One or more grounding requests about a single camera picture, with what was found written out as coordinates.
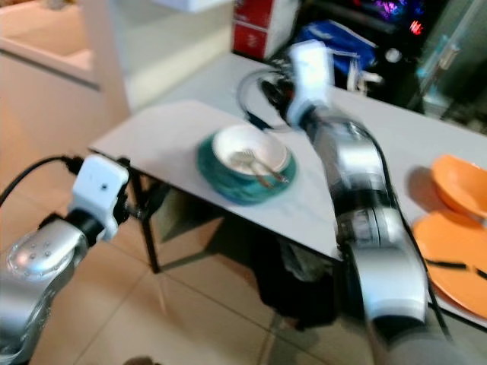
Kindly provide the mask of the orange plastic bowl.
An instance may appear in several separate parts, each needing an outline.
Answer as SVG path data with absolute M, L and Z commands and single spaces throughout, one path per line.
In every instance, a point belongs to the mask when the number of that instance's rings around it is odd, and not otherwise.
M 487 168 L 455 155 L 441 155 L 431 165 L 431 181 L 443 208 L 487 223 Z

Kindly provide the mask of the white counter cabinet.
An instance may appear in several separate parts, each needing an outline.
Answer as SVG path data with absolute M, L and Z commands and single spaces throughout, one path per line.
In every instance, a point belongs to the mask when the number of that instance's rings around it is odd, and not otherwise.
M 104 115 L 82 10 L 0 9 L 2 105 L 36 152 L 86 152 Z

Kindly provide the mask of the black metal table leg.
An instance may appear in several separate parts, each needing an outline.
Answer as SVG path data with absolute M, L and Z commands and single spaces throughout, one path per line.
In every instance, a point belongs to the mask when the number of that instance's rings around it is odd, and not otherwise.
M 148 263 L 153 274 L 160 274 L 161 266 L 155 230 L 153 228 L 153 215 L 161 211 L 161 219 L 164 220 L 161 235 L 166 236 L 176 225 L 190 219 L 198 210 L 199 200 L 190 192 L 175 188 L 167 182 L 152 175 L 143 173 L 134 167 L 129 168 L 129 173 L 139 175 L 142 178 L 144 189 L 142 202 L 146 208 L 151 209 L 150 218 L 139 221 L 142 229 L 144 246 L 147 253 Z

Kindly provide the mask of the orange plastic plate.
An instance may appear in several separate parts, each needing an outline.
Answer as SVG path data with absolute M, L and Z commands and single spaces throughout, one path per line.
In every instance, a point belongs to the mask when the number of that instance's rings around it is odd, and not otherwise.
M 454 303 L 487 319 L 487 228 L 435 210 L 412 226 L 429 277 Z

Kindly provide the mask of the red cardboard box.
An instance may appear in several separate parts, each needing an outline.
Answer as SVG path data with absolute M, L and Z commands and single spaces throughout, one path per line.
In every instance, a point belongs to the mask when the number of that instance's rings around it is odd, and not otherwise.
M 244 58 L 264 62 L 290 43 L 302 0 L 234 0 L 233 45 Z

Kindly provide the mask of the black computer case with lights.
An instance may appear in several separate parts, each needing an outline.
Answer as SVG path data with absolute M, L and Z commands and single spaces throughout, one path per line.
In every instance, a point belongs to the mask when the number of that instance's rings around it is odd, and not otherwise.
M 487 103 L 487 0 L 307 0 L 297 29 L 331 20 L 376 44 L 375 65 L 336 86 L 420 111 Z

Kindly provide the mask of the teal green plate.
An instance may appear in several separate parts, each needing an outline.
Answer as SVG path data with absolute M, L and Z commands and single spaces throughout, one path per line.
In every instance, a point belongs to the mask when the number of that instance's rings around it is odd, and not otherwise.
M 297 180 L 299 166 L 295 157 L 286 148 L 288 159 L 286 164 L 279 168 L 279 173 L 288 178 L 289 182 L 279 182 L 274 177 L 267 175 L 270 188 L 264 187 L 253 175 L 237 173 L 224 166 L 213 152 L 217 132 L 209 133 L 198 143 L 196 151 L 196 167 L 202 178 L 209 184 L 213 191 L 221 197 L 229 199 L 237 205 L 258 205 L 267 202 L 268 199 L 278 197 L 288 191 L 290 183 Z

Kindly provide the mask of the blue fabric bag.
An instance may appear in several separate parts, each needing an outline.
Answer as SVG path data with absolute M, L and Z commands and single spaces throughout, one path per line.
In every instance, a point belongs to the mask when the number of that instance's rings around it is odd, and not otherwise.
M 309 22 L 297 31 L 294 42 L 307 40 L 323 42 L 333 55 L 334 66 L 345 76 L 351 71 L 366 71 L 377 62 L 376 44 L 339 22 Z

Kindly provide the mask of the silver metal fork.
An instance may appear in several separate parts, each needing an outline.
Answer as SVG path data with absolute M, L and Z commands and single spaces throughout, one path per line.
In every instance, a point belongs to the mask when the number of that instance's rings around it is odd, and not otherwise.
M 274 187 L 274 184 L 271 184 L 271 182 L 265 180 L 263 173 L 259 173 L 257 167 L 262 167 L 266 173 L 270 173 L 271 177 L 274 177 L 279 183 L 289 184 L 290 182 L 288 177 L 282 173 L 278 173 L 277 170 L 273 170 L 268 166 L 267 163 L 264 163 L 264 161 L 257 159 L 253 150 L 246 149 L 243 151 L 234 152 L 231 156 L 231 160 L 233 160 L 236 164 L 240 164 L 240 166 L 249 167 L 251 171 L 253 171 L 258 183 L 268 190 Z

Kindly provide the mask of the black plastic bag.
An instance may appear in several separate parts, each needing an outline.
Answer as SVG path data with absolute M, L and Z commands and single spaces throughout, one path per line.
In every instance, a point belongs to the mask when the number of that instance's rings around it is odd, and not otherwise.
M 334 323 L 339 311 L 333 275 L 302 281 L 286 270 L 283 248 L 285 244 L 265 230 L 259 230 L 250 248 L 250 267 L 262 303 L 288 319 L 299 331 Z

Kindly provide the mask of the white ceramic bowl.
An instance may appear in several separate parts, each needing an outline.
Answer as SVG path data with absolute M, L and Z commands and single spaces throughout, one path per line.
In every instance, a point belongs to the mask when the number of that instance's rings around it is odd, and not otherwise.
M 290 151 L 281 140 L 261 132 L 253 125 L 236 124 L 224 126 L 212 135 L 212 152 L 216 159 L 234 173 L 253 176 L 250 167 L 238 163 L 234 156 L 250 150 L 257 160 L 279 173 L 290 164 Z

